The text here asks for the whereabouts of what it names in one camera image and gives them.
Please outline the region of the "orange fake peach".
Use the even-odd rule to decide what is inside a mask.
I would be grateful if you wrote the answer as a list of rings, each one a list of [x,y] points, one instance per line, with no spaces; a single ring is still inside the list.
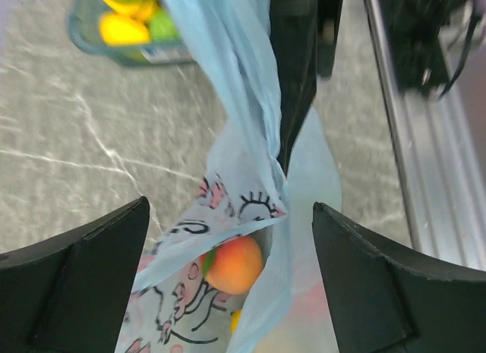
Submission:
[[[204,278],[230,295],[249,292],[264,268],[263,254],[250,236],[233,238],[200,256]]]

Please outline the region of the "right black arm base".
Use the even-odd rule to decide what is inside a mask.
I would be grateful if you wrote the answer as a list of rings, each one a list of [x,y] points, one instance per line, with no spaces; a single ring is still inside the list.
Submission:
[[[462,73],[472,49],[476,28],[485,9],[479,0],[378,0],[383,27],[390,46],[399,91],[417,90],[429,96],[441,90],[443,97]],[[472,6],[469,20],[449,46],[463,39],[456,69],[448,73],[440,30],[451,24],[452,15],[464,5]]]

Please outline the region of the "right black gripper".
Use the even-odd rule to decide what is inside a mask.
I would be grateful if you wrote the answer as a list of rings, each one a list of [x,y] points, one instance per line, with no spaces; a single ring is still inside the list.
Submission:
[[[332,76],[343,0],[270,0],[270,41],[281,92],[278,162],[289,170],[292,148],[316,93],[317,73]]]

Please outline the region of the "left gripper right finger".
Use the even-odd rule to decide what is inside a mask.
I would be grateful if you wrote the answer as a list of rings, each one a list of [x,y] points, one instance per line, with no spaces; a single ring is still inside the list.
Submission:
[[[414,251],[324,203],[313,237],[341,352],[483,352],[485,274]]]

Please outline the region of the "yellow fake mango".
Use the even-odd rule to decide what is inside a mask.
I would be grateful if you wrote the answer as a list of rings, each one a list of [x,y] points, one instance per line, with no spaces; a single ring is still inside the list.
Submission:
[[[239,319],[241,317],[241,310],[236,310],[231,313],[230,332],[233,335],[237,329]]]

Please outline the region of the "light blue plastic bag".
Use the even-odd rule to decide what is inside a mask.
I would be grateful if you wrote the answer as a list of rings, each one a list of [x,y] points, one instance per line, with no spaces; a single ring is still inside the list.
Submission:
[[[164,2],[228,121],[195,201],[140,259],[115,349],[335,352],[312,214],[316,202],[341,207],[341,183],[312,106],[287,173],[278,162],[281,92],[270,0]],[[207,282],[200,256],[246,235],[260,246],[264,268],[249,292],[230,295]]]

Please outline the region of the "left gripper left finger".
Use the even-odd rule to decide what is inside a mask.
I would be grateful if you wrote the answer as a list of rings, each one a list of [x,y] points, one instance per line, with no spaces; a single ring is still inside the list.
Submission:
[[[70,231],[1,255],[3,352],[113,352],[144,248],[140,197]]]

